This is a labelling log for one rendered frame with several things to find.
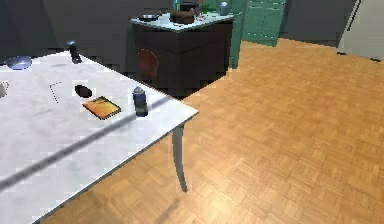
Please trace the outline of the dark brown kitchen island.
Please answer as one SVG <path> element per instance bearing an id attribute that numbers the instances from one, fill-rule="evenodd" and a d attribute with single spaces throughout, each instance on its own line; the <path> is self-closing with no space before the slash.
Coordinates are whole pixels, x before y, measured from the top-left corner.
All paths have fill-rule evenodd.
<path id="1" fill-rule="evenodd" d="M 159 61 L 156 78 L 144 82 L 173 97 L 187 97 L 226 74 L 234 17 L 204 15 L 191 24 L 170 21 L 131 21 L 136 54 L 153 52 Z"/>

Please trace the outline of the blue spray bottle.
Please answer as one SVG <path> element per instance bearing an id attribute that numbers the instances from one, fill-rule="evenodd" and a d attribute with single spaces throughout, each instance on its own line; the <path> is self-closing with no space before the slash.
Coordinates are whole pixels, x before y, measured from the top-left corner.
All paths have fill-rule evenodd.
<path id="1" fill-rule="evenodd" d="M 148 108 L 146 102 L 146 93 L 145 91 L 136 86 L 132 92 L 133 101 L 135 106 L 135 113 L 138 117 L 145 117 L 148 115 Z"/>

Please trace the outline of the brown wooden chair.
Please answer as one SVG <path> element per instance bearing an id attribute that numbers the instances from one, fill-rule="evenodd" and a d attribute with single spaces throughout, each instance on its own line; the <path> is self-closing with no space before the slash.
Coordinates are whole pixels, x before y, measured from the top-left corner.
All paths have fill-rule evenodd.
<path id="1" fill-rule="evenodd" d="M 158 72 L 159 61 L 157 56 L 146 49 L 140 49 L 137 53 L 138 78 L 143 81 L 152 82 Z"/>

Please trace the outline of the orange book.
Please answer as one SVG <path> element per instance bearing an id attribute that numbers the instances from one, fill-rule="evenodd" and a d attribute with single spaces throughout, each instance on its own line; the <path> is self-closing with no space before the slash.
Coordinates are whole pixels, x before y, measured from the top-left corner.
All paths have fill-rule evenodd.
<path id="1" fill-rule="evenodd" d="M 85 102 L 82 106 L 100 120 L 105 120 L 121 112 L 118 105 L 104 96 Z"/>

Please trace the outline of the black oval object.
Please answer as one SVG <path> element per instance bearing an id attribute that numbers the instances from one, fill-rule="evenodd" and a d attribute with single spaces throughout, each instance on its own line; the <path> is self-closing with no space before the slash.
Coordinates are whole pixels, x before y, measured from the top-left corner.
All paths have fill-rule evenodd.
<path id="1" fill-rule="evenodd" d="M 84 85 L 76 85 L 74 89 L 79 97 L 90 98 L 92 96 L 92 91 Z"/>

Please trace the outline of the green cabinet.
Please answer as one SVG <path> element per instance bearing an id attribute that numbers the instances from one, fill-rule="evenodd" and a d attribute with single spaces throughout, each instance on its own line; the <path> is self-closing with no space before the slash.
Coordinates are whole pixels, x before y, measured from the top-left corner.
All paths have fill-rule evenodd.
<path id="1" fill-rule="evenodd" d="M 275 47 L 287 0 L 230 0 L 234 15 L 230 67 L 238 67 L 241 41 Z"/>

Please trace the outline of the white table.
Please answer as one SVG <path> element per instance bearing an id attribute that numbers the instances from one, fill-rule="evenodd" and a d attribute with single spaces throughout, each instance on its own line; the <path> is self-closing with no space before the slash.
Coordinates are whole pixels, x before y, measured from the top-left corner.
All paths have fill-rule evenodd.
<path id="1" fill-rule="evenodd" d="M 145 90 L 149 113 L 138 117 L 137 81 L 64 51 L 15 71 L 0 66 L 0 224 L 35 224 L 168 134 L 182 160 L 182 130 L 197 110 L 155 89 Z M 84 85 L 90 98 L 77 95 Z M 104 96 L 121 112 L 100 120 L 82 104 Z"/>

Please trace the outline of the blue glass bowl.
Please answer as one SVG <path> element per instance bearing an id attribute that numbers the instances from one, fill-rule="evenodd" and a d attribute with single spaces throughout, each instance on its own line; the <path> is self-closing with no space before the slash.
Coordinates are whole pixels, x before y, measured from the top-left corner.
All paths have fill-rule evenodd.
<path id="1" fill-rule="evenodd" d="M 12 70 L 24 70 L 32 65 L 30 56 L 15 56 L 8 58 L 4 63 Z"/>

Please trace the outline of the white fridge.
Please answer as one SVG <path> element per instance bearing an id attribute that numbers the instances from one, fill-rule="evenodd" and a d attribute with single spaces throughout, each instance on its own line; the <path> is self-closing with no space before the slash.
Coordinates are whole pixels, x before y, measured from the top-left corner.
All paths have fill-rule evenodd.
<path id="1" fill-rule="evenodd" d="M 356 0 L 337 52 L 384 61 L 384 0 Z"/>

